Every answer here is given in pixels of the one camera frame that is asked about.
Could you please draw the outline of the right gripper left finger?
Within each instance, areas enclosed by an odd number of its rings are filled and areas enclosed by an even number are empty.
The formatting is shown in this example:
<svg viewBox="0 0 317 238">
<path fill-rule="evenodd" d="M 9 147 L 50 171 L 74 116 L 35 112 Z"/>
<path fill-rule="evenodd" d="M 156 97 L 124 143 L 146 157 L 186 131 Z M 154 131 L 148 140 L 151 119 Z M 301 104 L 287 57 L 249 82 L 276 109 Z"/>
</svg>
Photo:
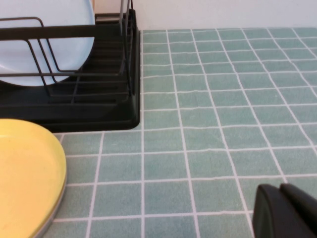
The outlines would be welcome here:
<svg viewBox="0 0 317 238">
<path fill-rule="evenodd" d="M 278 188 L 269 184 L 258 186 L 252 220 L 256 238 L 284 238 L 287 235 L 282 214 L 287 211 L 285 202 Z"/>
</svg>

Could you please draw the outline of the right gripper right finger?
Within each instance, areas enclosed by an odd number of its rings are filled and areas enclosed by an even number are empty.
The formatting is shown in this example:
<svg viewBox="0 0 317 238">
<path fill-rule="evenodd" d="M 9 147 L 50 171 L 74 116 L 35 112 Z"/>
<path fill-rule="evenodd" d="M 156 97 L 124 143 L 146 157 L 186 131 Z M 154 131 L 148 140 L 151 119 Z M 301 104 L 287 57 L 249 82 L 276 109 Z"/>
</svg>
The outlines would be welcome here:
<svg viewBox="0 0 317 238">
<path fill-rule="evenodd" d="M 281 184 L 279 189 L 304 224 L 317 237 L 317 199 L 290 183 Z"/>
</svg>

